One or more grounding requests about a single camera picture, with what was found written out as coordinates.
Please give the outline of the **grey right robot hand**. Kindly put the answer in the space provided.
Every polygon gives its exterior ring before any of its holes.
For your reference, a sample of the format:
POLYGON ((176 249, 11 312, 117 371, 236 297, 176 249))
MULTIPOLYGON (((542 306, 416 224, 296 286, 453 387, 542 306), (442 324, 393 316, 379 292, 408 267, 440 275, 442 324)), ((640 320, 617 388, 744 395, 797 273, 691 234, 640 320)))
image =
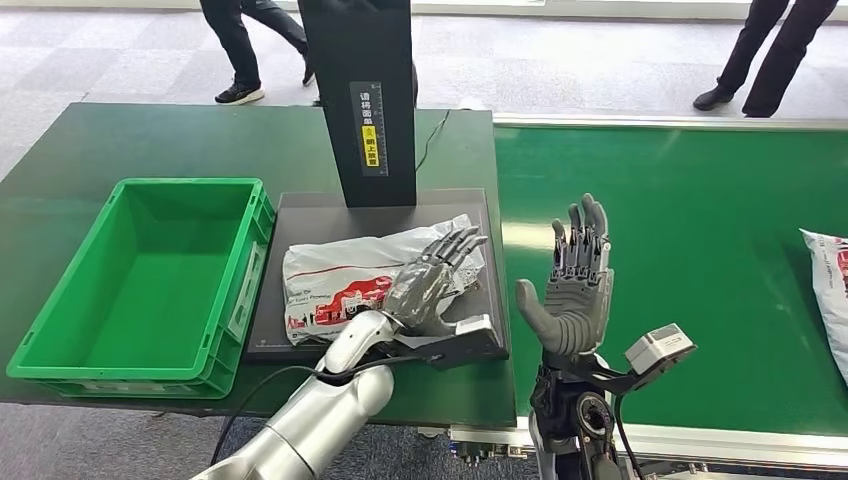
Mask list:
POLYGON ((590 193, 567 209, 569 223, 552 220, 552 267, 539 299, 533 282, 515 282, 518 310, 543 349, 557 356, 592 354, 604 339, 615 272, 602 203, 590 193))

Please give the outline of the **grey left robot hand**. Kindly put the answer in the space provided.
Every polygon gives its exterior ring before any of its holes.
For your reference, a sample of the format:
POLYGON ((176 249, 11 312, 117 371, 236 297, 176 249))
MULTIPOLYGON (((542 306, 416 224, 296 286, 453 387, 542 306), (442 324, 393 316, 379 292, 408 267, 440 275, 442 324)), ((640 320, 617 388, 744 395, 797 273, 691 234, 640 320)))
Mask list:
POLYGON ((398 272, 387 291, 381 312, 399 324, 407 336, 445 337, 456 327, 445 322, 438 304, 464 259, 488 240, 472 225, 455 229, 428 244, 398 272))

